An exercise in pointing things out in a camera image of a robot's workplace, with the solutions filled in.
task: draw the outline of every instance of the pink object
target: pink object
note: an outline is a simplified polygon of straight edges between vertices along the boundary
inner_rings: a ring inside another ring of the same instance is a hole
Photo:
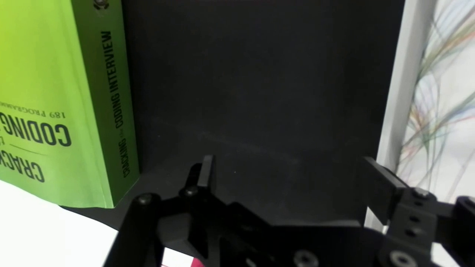
[[[192,258],[191,267],[204,267],[198,260]]]

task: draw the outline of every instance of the dark background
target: dark background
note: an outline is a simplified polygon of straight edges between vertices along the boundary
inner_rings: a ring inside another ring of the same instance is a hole
[[[140,180],[176,196],[215,156],[216,194],[272,224],[354,218],[373,156],[402,2],[123,0]]]

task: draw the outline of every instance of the black board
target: black board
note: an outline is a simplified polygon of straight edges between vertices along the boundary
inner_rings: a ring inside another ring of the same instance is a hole
[[[402,2],[123,0],[146,191],[176,196],[215,156],[216,194],[272,224],[354,218],[354,163],[373,156]]]

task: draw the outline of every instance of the green book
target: green book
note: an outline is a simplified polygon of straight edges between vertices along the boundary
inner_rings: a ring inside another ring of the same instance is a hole
[[[0,180],[114,208],[137,180],[121,2],[1,2],[0,39]]]

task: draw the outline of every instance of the bolt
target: bolt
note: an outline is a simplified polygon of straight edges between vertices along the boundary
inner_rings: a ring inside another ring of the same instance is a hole
[[[430,196],[430,193],[427,190],[422,190],[418,187],[413,188],[413,193],[415,193],[415,196],[418,196],[421,199],[427,199]]]
[[[295,267],[317,267],[318,261],[313,252],[301,249],[293,254],[293,264]]]
[[[137,203],[139,205],[145,206],[145,205],[149,205],[149,202],[151,202],[151,194],[142,194],[142,196],[137,197]]]
[[[388,260],[393,267],[416,267],[415,260],[402,251],[391,251]]]

